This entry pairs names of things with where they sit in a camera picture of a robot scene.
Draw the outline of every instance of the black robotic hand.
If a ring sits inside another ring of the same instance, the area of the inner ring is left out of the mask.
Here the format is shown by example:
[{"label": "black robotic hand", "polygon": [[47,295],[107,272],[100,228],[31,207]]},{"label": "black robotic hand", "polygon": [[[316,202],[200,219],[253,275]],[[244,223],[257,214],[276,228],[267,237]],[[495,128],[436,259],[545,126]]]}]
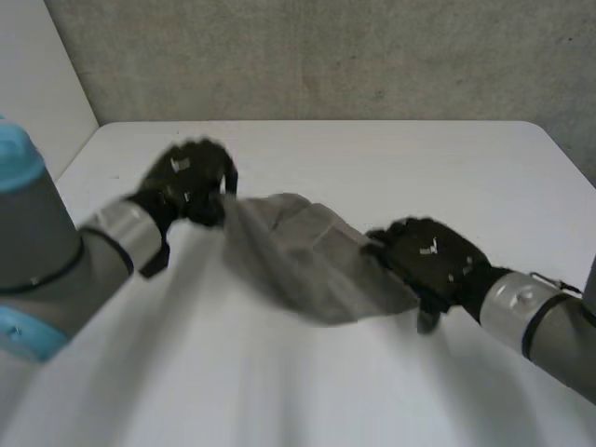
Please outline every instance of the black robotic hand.
[{"label": "black robotic hand", "polygon": [[171,146],[145,174],[136,193],[127,197],[147,211],[162,237],[159,253],[141,270],[150,278],[168,266],[166,234],[177,219],[189,219],[208,227],[221,225],[225,192],[236,194],[238,174],[224,147],[203,139]]},{"label": "black robotic hand", "polygon": [[387,230],[367,234],[364,250],[399,276],[420,297],[418,331],[431,332],[440,313],[453,305],[468,307],[467,278],[479,271],[493,271],[476,246],[442,223],[408,218]]},{"label": "black robotic hand", "polygon": [[179,218],[214,226],[224,220],[219,201],[223,181],[225,192],[235,194],[234,162],[223,146],[203,139],[171,146],[149,169],[139,191],[159,192]]}]

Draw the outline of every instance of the blue joint cap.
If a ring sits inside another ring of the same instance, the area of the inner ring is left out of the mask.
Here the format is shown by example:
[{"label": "blue joint cap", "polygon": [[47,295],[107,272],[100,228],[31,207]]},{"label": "blue joint cap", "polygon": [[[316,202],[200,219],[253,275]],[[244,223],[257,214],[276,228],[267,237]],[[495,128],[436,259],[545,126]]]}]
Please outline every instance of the blue joint cap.
[{"label": "blue joint cap", "polygon": [[22,359],[45,362],[69,342],[62,332],[27,314],[0,305],[0,348]]},{"label": "blue joint cap", "polygon": [[27,186],[45,169],[44,158],[27,132],[0,116],[0,194]]}]

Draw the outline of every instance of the tabletop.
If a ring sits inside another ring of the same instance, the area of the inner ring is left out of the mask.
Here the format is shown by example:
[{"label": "tabletop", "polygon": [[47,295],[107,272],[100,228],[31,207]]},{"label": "tabletop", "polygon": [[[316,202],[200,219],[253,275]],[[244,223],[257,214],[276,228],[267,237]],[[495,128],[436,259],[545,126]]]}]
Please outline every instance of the tabletop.
[{"label": "tabletop", "polygon": [[[201,135],[230,151],[240,196],[298,193],[360,231],[432,216],[494,264],[579,287],[596,252],[596,190],[525,122],[111,124],[58,181],[74,221],[133,189],[169,144]],[[228,272],[220,232],[178,223],[170,243],[165,273],[133,278],[52,362],[22,374],[2,445],[596,443],[596,407],[460,310],[427,337],[415,312],[315,327]]]}]

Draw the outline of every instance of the gray wall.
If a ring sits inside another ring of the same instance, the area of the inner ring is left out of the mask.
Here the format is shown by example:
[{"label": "gray wall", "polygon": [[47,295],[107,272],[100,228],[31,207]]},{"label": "gray wall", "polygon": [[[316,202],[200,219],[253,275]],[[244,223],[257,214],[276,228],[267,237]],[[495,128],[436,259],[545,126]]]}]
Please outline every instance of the gray wall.
[{"label": "gray wall", "polygon": [[101,123],[521,119],[596,183],[595,0],[46,0]]}]

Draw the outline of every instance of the gray cloth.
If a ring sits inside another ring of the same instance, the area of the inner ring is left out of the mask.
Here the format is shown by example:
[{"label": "gray cloth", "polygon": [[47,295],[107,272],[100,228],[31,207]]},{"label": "gray cloth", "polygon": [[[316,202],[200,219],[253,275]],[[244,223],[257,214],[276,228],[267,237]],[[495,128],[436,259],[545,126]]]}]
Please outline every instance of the gray cloth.
[{"label": "gray cloth", "polygon": [[368,238],[295,194],[224,200],[225,260],[278,305],[325,324],[416,308],[413,291],[360,252]]}]

